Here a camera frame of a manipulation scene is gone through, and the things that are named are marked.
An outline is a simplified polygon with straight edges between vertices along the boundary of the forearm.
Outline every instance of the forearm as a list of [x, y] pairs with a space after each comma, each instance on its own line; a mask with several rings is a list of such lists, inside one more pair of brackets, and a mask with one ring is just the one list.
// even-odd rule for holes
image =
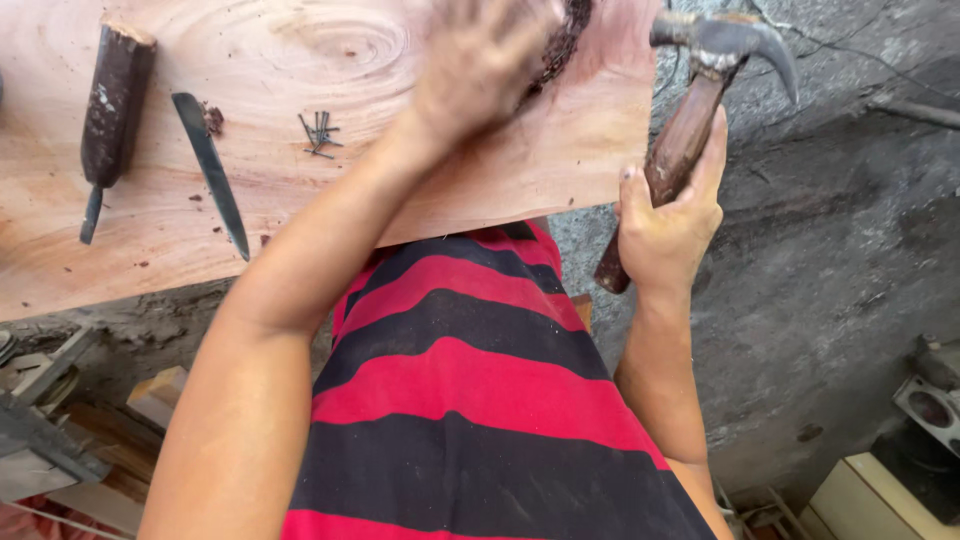
[[399, 116], [371, 150], [278, 234], [225, 299], [219, 318], [312, 337], [445, 143]]
[[707, 466], [707, 439], [690, 359], [689, 295], [638, 295], [614, 380], [665, 457]]
[[409, 121], [401, 115], [231, 289], [167, 431], [143, 538], [276, 538], [306, 445], [316, 328], [443, 153], [398, 141]]

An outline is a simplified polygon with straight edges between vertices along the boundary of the chisel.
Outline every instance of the chisel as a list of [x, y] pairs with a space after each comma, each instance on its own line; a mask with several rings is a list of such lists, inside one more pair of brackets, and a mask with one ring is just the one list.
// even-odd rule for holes
[[130, 167], [155, 58], [152, 36], [115, 22], [103, 25], [80, 143], [84, 176], [93, 185], [80, 230], [84, 244], [93, 241], [104, 189], [113, 187]]

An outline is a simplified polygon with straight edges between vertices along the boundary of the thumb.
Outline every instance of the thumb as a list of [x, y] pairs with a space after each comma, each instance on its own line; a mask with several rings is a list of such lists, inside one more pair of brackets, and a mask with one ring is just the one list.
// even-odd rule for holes
[[650, 185], [643, 172], [634, 166], [620, 171], [620, 218], [644, 218], [654, 211]]

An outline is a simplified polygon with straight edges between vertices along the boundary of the red and black striped shirt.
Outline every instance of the red and black striped shirt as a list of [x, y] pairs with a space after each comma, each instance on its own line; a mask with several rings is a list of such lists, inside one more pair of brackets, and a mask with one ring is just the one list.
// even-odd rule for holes
[[714, 538], [526, 222], [381, 250], [334, 311], [286, 540]]

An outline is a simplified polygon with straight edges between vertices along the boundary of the wood grain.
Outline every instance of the wood grain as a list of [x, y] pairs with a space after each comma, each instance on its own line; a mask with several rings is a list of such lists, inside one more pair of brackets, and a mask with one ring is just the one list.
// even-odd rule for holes
[[[408, 102], [435, 4], [0, 2], [0, 320], [239, 274], [170, 94], [223, 111], [216, 145], [256, 256], [261, 235], [336, 182]], [[616, 172], [646, 151], [657, 2], [595, 4], [565, 73], [518, 120], [440, 167], [382, 245], [616, 198]], [[106, 193], [87, 247], [77, 241], [88, 192], [79, 148], [101, 17], [156, 36], [159, 51], [132, 169]], [[342, 128], [336, 160], [301, 150], [297, 113], [314, 110]]]

